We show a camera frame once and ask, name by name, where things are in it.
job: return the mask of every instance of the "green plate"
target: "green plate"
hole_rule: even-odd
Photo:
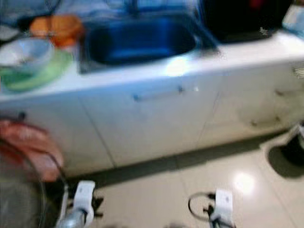
[[[32,90],[61,76],[72,59],[72,54],[62,50],[55,50],[49,64],[34,75],[17,73],[9,69],[0,69],[1,82],[11,91],[24,92]]]

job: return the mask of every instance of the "black appliance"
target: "black appliance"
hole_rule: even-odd
[[[203,23],[221,42],[270,37],[293,0],[201,0]]]

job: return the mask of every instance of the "white cabinet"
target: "white cabinet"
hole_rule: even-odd
[[[112,168],[102,141],[76,97],[41,98],[1,106],[0,115],[15,118],[25,112],[25,122],[46,129],[63,151],[68,176]]]
[[[194,150],[221,75],[116,86],[81,99],[118,166]]]
[[[301,64],[227,72],[199,147],[277,132],[303,119],[304,80],[294,74]]]

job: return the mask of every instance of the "stainless steel sink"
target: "stainless steel sink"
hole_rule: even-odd
[[[87,29],[81,48],[82,73],[164,60],[194,50],[215,50],[213,42],[187,15],[93,23]]]

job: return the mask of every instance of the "kitchen counter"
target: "kitchen counter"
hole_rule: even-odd
[[[220,54],[195,60],[177,58],[174,62],[157,62],[137,66],[111,68],[81,75],[77,57],[56,81],[25,93],[12,93],[1,87],[0,102],[21,101],[49,95],[88,91],[95,88],[153,80],[171,76],[188,76],[212,72],[225,72],[280,62],[304,61],[304,40],[284,31],[271,38],[247,43],[220,45]]]

